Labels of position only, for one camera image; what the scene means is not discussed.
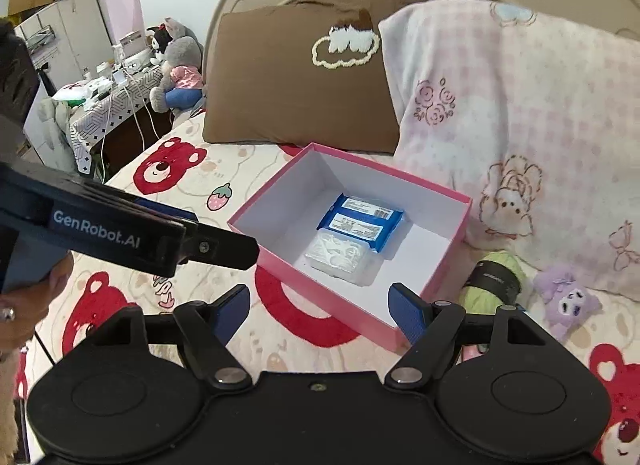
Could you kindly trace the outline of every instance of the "stuffed animal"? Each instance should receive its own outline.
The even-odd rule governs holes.
[[[165,19],[164,25],[173,40],[164,51],[162,80],[149,93],[151,107],[155,112],[189,109],[202,98],[202,54],[198,43],[185,35],[183,25],[172,18]]]
[[[76,156],[70,146],[69,106],[66,102],[43,98],[37,111],[45,143],[53,153],[48,164],[64,172],[75,172]]]
[[[573,270],[564,265],[541,271],[533,279],[533,288],[545,302],[549,333],[561,343],[572,328],[602,308],[598,298],[576,283]]]
[[[159,66],[164,62],[164,52],[166,51],[166,47],[169,45],[169,42],[172,41],[172,38],[166,30],[165,24],[152,26],[151,28],[147,28],[147,30],[154,33],[153,39],[151,40],[151,47],[156,53],[152,57],[151,63],[154,66]]]

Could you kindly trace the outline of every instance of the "patterned tablecloth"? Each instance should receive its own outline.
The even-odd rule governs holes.
[[[149,92],[160,83],[162,71],[160,66],[153,66],[146,73],[133,75],[133,79],[135,83],[129,81],[127,86],[133,109],[127,93],[120,90],[98,102],[91,111],[79,108],[71,116],[69,121],[71,147],[81,173],[89,174],[91,171],[91,148],[149,102]]]

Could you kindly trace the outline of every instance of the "brown pillow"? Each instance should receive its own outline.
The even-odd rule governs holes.
[[[378,22],[419,1],[300,0],[224,15],[207,74],[204,140],[393,153],[399,130]],[[342,36],[329,37],[332,27]]]

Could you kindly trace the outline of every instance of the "blue package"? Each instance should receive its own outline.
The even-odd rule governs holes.
[[[402,210],[392,210],[340,194],[318,228],[327,228],[361,239],[380,252],[402,219]]]

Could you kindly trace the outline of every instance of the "white cable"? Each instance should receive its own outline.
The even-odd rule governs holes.
[[[132,77],[131,75],[129,75],[129,73],[127,72],[127,70],[124,70],[124,73],[125,73],[125,75],[126,75],[127,77],[129,77],[129,79],[130,79],[130,80],[131,80],[135,85],[137,85],[137,86],[138,86],[138,88],[140,89],[140,96],[142,96],[142,95],[143,95],[143,91],[142,91],[142,88],[140,88],[140,83],[139,83],[136,79],[134,79],[134,77]],[[149,108],[147,108],[147,107],[146,107],[146,102],[145,102],[145,97],[144,97],[144,96],[142,96],[142,103],[143,103],[143,104],[144,104],[144,106],[145,106],[146,114],[148,114],[148,115],[149,115],[149,122],[151,122],[151,128],[154,130],[154,135],[156,135],[156,138],[158,138],[158,140],[160,140],[160,136],[158,135],[158,132],[156,131],[156,126],[154,125],[154,119],[153,119],[153,117],[151,116],[151,111],[149,111]]]
[[[129,104],[131,104],[133,119],[136,121],[136,126],[138,127],[138,132],[140,133],[140,138],[142,140],[142,152],[145,152],[145,137],[142,134],[142,129],[140,128],[140,122],[138,122],[138,117],[136,116],[136,108],[133,105],[133,100],[131,98],[131,95],[129,95],[129,92],[127,91],[126,87],[123,86],[122,89],[124,90],[125,93],[127,93],[127,96],[129,97]]]
[[[110,82],[113,84],[113,74],[110,77]],[[104,167],[104,140],[107,138],[107,128],[109,127],[109,120],[111,120],[111,104],[113,104],[113,85],[111,87],[111,95],[109,95],[109,111],[107,111],[107,120],[104,122],[104,136],[102,137],[102,145],[100,146],[100,162],[102,162],[102,184],[106,181],[106,169]]]

